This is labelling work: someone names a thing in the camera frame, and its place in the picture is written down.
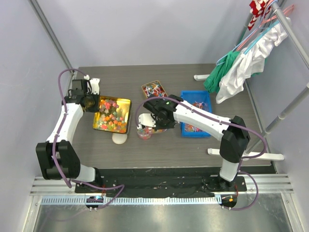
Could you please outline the gold tin of star candies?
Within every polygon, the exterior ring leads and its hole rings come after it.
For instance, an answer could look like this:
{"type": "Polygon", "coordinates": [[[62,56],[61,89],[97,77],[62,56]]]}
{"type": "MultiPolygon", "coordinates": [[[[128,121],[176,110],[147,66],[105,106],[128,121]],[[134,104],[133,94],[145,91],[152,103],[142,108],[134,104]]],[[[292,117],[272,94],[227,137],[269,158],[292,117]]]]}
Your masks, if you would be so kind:
{"type": "Polygon", "coordinates": [[[94,114],[93,129],[127,134],[131,108],[130,99],[100,96],[99,111],[94,114]]]}

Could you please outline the silver metal scoop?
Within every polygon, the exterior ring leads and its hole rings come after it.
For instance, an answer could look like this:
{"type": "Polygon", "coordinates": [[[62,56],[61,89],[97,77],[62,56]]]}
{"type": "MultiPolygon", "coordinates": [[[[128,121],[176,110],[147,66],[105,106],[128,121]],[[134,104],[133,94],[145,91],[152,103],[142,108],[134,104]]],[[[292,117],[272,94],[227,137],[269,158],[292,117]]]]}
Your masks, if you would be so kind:
{"type": "Polygon", "coordinates": [[[152,134],[157,134],[157,133],[163,133],[166,132],[168,129],[157,129],[157,128],[152,128],[152,134]]]}

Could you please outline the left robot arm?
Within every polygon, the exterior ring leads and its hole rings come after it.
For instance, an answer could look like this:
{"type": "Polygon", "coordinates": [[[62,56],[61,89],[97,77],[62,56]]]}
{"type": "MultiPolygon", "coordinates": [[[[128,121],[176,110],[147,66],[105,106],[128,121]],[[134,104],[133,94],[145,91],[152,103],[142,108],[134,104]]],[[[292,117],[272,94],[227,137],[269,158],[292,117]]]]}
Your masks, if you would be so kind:
{"type": "Polygon", "coordinates": [[[103,181],[98,177],[98,170],[81,164],[72,141],[77,125],[84,112],[99,111],[100,79],[88,76],[73,80],[68,95],[61,93],[61,114],[51,135],[36,146],[42,176],[46,180],[63,179],[69,187],[69,179],[86,182],[86,187],[93,193],[102,189],[103,181]]]}

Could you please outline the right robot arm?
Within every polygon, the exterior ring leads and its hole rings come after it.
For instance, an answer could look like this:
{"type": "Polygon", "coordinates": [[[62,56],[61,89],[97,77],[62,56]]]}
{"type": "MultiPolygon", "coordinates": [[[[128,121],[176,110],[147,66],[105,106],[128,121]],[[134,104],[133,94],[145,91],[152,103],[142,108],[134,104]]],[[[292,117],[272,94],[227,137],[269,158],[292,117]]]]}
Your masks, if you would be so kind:
{"type": "Polygon", "coordinates": [[[219,155],[223,159],[222,166],[217,179],[211,181],[209,186],[211,190],[216,191],[228,191],[234,188],[243,152],[250,141],[241,117],[235,116],[229,119],[216,116],[175,95],[149,98],[143,107],[148,113],[137,117],[138,129],[149,127],[154,130],[165,130],[174,128],[176,123],[185,123],[201,129],[220,141],[219,155]]]}

